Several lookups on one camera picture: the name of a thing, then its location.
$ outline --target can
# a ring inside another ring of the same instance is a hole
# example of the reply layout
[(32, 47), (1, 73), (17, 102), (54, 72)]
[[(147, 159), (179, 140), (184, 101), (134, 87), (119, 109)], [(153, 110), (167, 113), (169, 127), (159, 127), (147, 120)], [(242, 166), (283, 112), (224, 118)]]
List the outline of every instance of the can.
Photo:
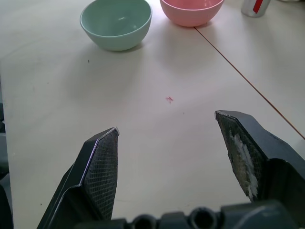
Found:
[(242, 13), (249, 17), (262, 17), (270, 3), (270, 0), (244, 0)]

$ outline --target table surface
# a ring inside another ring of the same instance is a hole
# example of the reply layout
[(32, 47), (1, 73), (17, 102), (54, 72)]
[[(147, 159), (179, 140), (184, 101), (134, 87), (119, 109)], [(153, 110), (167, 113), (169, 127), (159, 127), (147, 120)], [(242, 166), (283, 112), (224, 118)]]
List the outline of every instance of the table surface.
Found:
[(249, 201), (215, 110), (253, 115), (305, 158), (300, 135), (195, 29), (170, 23), (158, 1), (149, 1), (142, 45), (120, 53), (100, 50), (82, 31), (79, 15), (91, 0), (1, 1), (16, 229), (38, 225), (83, 142), (112, 126), (121, 133), (114, 218)]
[(305, 2), (271, 0), (260, 18), (242, 2), (225, 0), (198, 30), (305, 136)]

